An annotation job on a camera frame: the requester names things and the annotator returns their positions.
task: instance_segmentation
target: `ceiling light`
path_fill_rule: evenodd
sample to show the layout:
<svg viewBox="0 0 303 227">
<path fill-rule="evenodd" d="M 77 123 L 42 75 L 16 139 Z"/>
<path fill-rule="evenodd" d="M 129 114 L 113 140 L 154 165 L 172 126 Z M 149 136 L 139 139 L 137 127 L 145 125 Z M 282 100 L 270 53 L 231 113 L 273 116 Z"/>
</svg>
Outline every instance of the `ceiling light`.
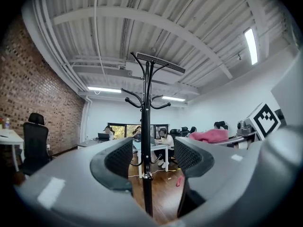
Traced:
<svg viewBox="0 0 303 227">
<path fill-rule="evenodd" d="M 185 101 L 185 99 L 182 98 L 176 98 L 176 97 L 170 97 L 170 96 L 164 96 L 162 99 L 167 99 L 167 100 L 174 100 L 174 101 Z"/>
<path fill-rule="evenodd" d="M 89 90 L 101 91 L 101 92 L 111 92 L 111 93 L 121 93 L 120 89 L 110 89 L 102 87 L 87 87 Z"/>
<path fill-rule="evenodd" d="M 252 29 L 249 29 L 244 33 L 244 35 L 246 37 L 247 44 L 250 49 L 251 64 L 254 65 L 258 62 L 257 47 L 254 33 L 252 32 Z"/>
</svg>

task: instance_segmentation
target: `red brick wall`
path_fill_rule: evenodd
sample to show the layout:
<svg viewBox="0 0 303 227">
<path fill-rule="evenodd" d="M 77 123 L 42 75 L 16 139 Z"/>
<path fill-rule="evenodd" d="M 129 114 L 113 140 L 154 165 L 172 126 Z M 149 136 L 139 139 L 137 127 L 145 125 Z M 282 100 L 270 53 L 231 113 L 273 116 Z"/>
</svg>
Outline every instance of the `red brick wall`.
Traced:
<svg viewBox="0 0 303 227">
<path fill-rule="evenodd" d="M 73 147 L 80 137 L 84 100 L 45 62 L 30 38 L 21 15 L 0 44 L 0 116 L 23 138 L 30 113 L 44 116 L 47 142 L 54 153 Z"/>
</svg>

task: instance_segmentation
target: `coat rack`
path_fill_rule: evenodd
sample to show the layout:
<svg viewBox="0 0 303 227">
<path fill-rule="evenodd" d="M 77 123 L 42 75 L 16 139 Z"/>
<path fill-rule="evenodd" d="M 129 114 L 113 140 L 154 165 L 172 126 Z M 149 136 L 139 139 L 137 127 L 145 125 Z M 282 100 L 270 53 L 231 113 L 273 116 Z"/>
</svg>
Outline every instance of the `coat rack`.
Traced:
<svg viewBox="0 0 303 227">
<path fill-rule="evenodd" d="M 150 172 L 150 163 L 155 164 L 162 155 L 159 155 L 159 157 L 156 159 L 156 161 L 151 161 L 151 123 L 150 123 L 150 117 L 151 117 L 151 107 L 153 109 L 162 109 L 167 106 L 170 106 L 170 103 L 167 103 L 165 105 L 162 105 L 160 107 L 155 107 L 152 105 L 152 101 L 155 98 L 161 97 L 161 96 L 155 96 L 151 99 L 151 82 L 153 75 L 161 70 L 162 68 L 168 66 L 168 64 L 159 67 L 155 71 L 154 61 L 147 61 L 146 62 L 146 70 L 144 70 L 143 65 L 138 60 L 138 58 L 135 56 L 134 52 L 131 52 L 131 55 L 134 57 L 134 59 L 138 62 L 140 65 L 143 76 L 141 77 L 144 79 L 143 83 L 143 96 L 142 99 L 135 93 L 132 93 L 130 91 L 127 91 L 125 89 L 121 89 L 122 91 L 129 93 L 133 96 L 135 96 L 139 102 L 140 105 L 135 104 L 132 100 L 130 100 L 128 97 L 125 98 L 125 101 L 130 103 L 132 106 L 136 108 L 141 108 L 141 162 L 138 164 L 132 164 L 133 166 L 140 166 L 144 162 L 144 173 L 143 173 L 143 193 L 144 193 L 144 203 L 145 203 L 145 211 L 152 216 L 152 174 Z"/>
</svg>

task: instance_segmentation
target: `wooden floor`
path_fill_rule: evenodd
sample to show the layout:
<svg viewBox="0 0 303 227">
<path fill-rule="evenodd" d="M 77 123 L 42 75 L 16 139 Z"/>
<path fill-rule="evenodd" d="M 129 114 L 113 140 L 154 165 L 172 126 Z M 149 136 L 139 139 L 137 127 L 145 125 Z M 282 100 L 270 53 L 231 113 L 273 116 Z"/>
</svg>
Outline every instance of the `wooden floor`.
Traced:
<svg viewBox="0 0 303 227">
<path fill-rule="evenodd" d="M 155 154 L 152 152 L 151 159 L 154 161 L 156 159 Z M 137 154 L 134 154 L 133 163 L 138 163 Z M 177 170 L 178 165 L 170 163 L 169 170 L 175 171 L 158 171 L 153 176 L 152 181 L 152 205 L 153 205 L 153 218 L 159 224 L 166 224 L 177 218 L 177 210 L 179 207 L 183 185 L 176 187 L 177 180 L 179 176 L 183 173 L 181 170 Z M 157 170 L 163 170 L 160 166 L 156 164 L 151 165 L 151 172 Z M 143 197 L 143 186 L 142 179 L 138 176 L 138 167 L 130 165 L 128 171 L 128 179 L 133 184 L 134 198 L 137 203 L 144 208 L 144 197 Z"/>
</svg>

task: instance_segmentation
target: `white ceiling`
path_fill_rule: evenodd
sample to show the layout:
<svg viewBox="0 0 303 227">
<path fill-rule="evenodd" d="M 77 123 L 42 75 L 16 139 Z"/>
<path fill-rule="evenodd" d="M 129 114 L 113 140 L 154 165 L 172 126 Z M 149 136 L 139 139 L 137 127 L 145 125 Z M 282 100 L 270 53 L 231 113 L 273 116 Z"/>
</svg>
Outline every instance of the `white ceiling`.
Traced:
<svg viewBox="0 0 303 227">
<path fill-rule="evenodd" d="M 95 0 L 33 1 L 50 53 L 80 95 L 91 95 L 87 86 L 140 93 L 143 82 L 122 71 L 126 61 L 134 61 L 134 51 L 186 69 L 176 84 L 153 83 L 152 93 L 189 101 L 212 82 L 222 86 L 290 43 L 277 0 L 98 0 L 98 44 Z M 248 28 L 257 40 L 254 66 L 243 34 Z"/>
</svg>

